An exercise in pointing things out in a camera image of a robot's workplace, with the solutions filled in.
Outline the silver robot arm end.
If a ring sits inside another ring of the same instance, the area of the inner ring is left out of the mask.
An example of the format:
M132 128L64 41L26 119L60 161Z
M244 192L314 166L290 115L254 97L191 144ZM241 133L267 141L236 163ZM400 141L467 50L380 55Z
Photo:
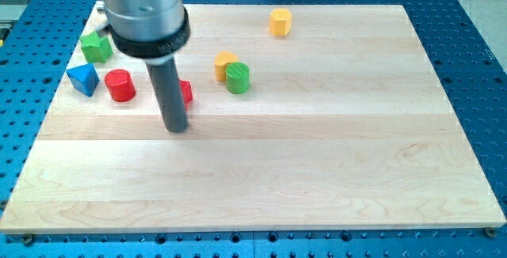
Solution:
M103 0L116 48L151 65L173 58L189 39L182 0Z

